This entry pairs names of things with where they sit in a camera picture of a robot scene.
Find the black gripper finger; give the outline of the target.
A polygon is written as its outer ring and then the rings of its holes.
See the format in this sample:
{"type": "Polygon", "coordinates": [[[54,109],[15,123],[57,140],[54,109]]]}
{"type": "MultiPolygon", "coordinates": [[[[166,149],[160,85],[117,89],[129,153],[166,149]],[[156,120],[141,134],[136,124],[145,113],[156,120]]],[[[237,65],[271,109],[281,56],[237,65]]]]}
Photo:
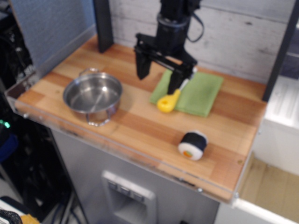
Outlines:
{"type": "Polygon", "coordinates": [[[185,73],[179,70],[174,70],[170,77],[167,94],[173,94],[176,89],[180,88],[184,80],[185,73]]]}
{"type": "Polygon", "coordinates": [[[147,54],[140,50],[135,50],[135,60],[137,76],[142,80],[149,74],[152,60],[147,54]]]}

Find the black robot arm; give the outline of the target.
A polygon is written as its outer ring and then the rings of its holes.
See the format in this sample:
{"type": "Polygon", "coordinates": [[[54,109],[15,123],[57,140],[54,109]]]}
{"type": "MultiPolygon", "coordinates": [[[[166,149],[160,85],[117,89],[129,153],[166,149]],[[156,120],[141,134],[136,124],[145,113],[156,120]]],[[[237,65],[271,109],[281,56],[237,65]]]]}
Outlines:
{"type": "Polygon", "coordinates": [[[136,34],[135,60],[140,80],[150,72],[152,62],[169,69],[172,75],[168,94],[179,89],[183,81],[189,79],[197,61],[184,48],[191,18],[199,19],[194,13],[199,9],[198,0],[163,0],[157,15],[155,36],[136,34]]]}

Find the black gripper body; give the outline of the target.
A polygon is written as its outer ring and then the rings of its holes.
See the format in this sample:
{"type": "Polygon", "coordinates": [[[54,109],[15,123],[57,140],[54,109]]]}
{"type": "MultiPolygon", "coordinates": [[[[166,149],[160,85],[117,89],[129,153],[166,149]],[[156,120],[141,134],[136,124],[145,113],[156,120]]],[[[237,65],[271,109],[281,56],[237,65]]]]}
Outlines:
{"type": "Polygon", "coordinates": [[[190,20],[190,17],[176,21],[158,16],[156,35],[136,34],[135,50],[147,54],[152,62],[171,71],[192,70],[197,61],[184,48],[190,20]]]}

